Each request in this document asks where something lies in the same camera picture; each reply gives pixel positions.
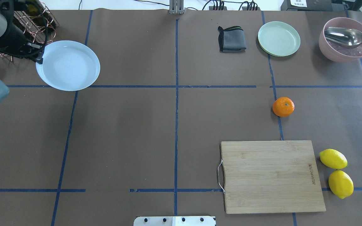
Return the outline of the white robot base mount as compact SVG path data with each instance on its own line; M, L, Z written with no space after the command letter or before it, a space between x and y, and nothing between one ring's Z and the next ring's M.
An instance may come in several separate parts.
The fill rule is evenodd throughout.
M214 216L141 216L134 226L216 226Z

